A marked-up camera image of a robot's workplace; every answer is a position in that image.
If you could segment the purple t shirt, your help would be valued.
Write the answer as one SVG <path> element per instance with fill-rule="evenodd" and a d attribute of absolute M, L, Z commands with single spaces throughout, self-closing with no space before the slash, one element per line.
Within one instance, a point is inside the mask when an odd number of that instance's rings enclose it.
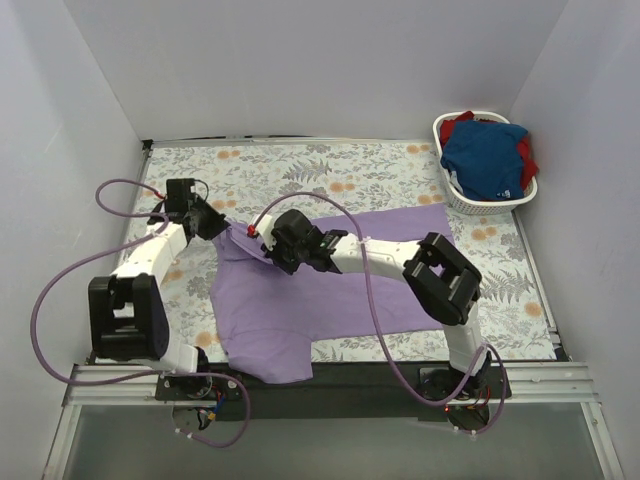
<path fill-rule="evenodd" d="M 429 232 L 453 243 L 443 204 L 354 215 L 365 236 L 419 241 Z M 229 365 L 265 383 L 312 378 L 312 343 L 375 334 L 363 274 L 321 273 L 301 265 L 290 276 L 264 258 L 261 242 L 233 223 L 213 240 L 218 266 L 210 298 Z M 442 330 L 408 285 L 372 277 L 383 333 Z"/>

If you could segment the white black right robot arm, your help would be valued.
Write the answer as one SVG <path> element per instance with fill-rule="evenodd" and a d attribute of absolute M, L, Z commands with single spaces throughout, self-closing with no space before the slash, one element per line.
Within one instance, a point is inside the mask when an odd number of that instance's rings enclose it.
<path fill-rule="evenodd" d="M 369 310 L 383 353 L 401 385 L 420 403 L 440 407 L 456 399 L 475 397 L 489 384 L 489 346 L 483 340 L 477 302 L 482 275 L 443 235 L 431 232 L 420 241 L 393 242 L 366 238 L 356 218 L 345 214 L 356 232 L 322 231 L 302 212 L 291 209 L 274 218 L 263 211 L 247 235 L 263 242 L 265 256 L 287 274 L 306 264 L 318 272 L 362 273 Z M 402 282 L 424 312 L 443 326 L 453 388 L 432 400 L 414 389 L 402 375 L 385 343 L 373 297 L 371 278 Z"/>

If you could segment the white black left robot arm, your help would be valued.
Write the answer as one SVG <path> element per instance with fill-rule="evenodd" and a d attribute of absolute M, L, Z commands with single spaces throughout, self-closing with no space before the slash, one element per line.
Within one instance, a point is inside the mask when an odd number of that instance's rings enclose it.
<path fill-rule="evenodd" d="M 160 284 L 191 240 L 212 240 L 229 223 L 196 192 L 194 178 L 169 179 L 147 221 L 149 239 L 106 277 L 88 286 L 93 353 L 102 360 L 149 366 L 193 400 L 213 390 L 208 358 L 171 330 Z"/>

